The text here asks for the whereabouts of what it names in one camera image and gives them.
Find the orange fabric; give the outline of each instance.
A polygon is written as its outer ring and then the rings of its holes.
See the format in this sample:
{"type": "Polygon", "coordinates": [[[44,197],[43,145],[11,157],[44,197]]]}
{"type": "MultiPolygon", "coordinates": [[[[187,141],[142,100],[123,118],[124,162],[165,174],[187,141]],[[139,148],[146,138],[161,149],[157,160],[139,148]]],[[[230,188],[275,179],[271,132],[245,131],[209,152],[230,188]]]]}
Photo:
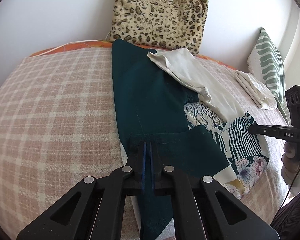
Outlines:
{"type": "MultiPolygon", "coordinates": [[[[138,45],[138,44],[136,44],[136,46],[144,48],[144,49],[157,49],[157,47],[151,47],[151,46],[146,46],[146,45],[138,45]]],[[[55,53],[58,53],[58,52],[71,51],[71,50],[76,50],[76,49],[92,48],[92,47],[111,48],[112,47],[112,43],[111,42],[107,42],[107,41],[87,41],[87,42],[79,42],[79,43],[67,44],[67,45],[62,46],[61,48],[58,48],[58,49],[55,49],[55,50],[53,50],[53,51],[51,51],[49,53],[46,53],[45,55],[55,54],[55,53]]],[[[44,53],[46,51],[49,51],[51,49],[53,49],[53,48],[41,50],[39,52],[36,52],[36,53],[32,54],[30,57],[40,55],[40,54],[42,54],[42,53],[44,53]]],[[[215,60],[213,58],[210,58],[210,57],[207,57],[207,56],[203,56],[203,55],[200,55],[200,54],[198,54],[197,57],[202,58],[202,59],[211,60],[211,61],[217,62],[219,65],[223,65],[223,66],[226,66],[227,68],[231,68],[233,70],[236,70],[236,68],[234,68],[234,67],[232,67],[232,66],[230,66],[228,64],[225,64],[225,63],[223,63],[221,61],[215,60]]]]}

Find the leopard print cushion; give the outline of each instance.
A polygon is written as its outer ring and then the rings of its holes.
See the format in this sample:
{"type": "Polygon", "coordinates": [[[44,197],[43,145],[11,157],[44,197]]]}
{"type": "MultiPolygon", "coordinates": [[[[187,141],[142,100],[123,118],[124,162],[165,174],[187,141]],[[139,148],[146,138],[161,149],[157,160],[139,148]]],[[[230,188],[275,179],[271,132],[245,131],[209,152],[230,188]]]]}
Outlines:
{"type": "Polygon", "coordinates": [[[198,54],[208,0],[115,0],[110,41],[198,54]]]}

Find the checkered blanket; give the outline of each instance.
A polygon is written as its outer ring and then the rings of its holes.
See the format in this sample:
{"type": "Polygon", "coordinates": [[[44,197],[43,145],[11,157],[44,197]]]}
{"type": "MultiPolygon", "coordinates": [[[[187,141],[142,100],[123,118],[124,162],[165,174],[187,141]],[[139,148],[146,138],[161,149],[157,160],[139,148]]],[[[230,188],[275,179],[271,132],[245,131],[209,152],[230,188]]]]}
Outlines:
{"type": "MultiPolygon", "coordinates": [[[[258,124],[284,125],[278,110],[260,110],[234,71],[199,59],[258,124]]],[[[242,201],[271,222],[286,187],[280,176],[283,143],[267,138],[266,172],[242,201]]],[[[111,49],[85,48],[27,57],[0,88],[0,225],[19,231],[87,175],[122,166],[111,75],[111,49]]],[[[130,197],[122,239],[138,239],[130,197]]]]}

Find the silver bolt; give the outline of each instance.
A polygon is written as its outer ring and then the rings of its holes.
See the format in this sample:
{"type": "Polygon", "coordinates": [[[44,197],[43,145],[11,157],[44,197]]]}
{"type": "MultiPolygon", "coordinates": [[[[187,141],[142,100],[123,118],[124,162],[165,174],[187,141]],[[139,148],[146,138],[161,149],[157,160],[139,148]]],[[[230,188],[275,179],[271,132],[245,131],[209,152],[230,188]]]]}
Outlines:
{"type": "Polygon", "coordinates": [[[94,178],[92,176],[87,176],[84,178],[83,180],[85,183],[89,184],[92,183],[94,181],[94,178]]]}
{"type": "Polygon", "coordinates": [[[206,183],[212,182],[212,177],[209,175],[203,176],[202,180],[206,183]]]}
{"type": "Polygon", "coordinates": [[[130,171],[132,171],[132,168],[130,166],[124,166],[124,167],[122,167],[122,171],[123,172],[130,172],[130,171]]]}
{"type": "Polygon", "coordinates": [[[165,170],[166,172],[173,172],[173,171],[174,171],[174,167],[168,165],[168,166],[165,166],[164,170],[165,170]]]}

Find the white glove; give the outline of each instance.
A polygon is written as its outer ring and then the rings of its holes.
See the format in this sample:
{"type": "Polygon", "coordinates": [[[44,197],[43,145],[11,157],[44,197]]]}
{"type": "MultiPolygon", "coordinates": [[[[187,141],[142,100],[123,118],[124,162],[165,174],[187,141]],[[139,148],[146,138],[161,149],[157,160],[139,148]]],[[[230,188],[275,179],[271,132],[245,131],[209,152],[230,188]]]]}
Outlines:
{"type": "MultiPolygon", "coordinates": [[[[286,184],[291,185],[296,173],[300,168],[300,161],[294,162],[291,159],[296,155],[296,143],[286,142],[283,146],[284,154],[282,155],[283,167],[281,169],[281,176],[286,184]]],[[[293,186],[291,188],[291,194],[296,196],[300,192],[300,172],[296,177],[293,186]]]]}

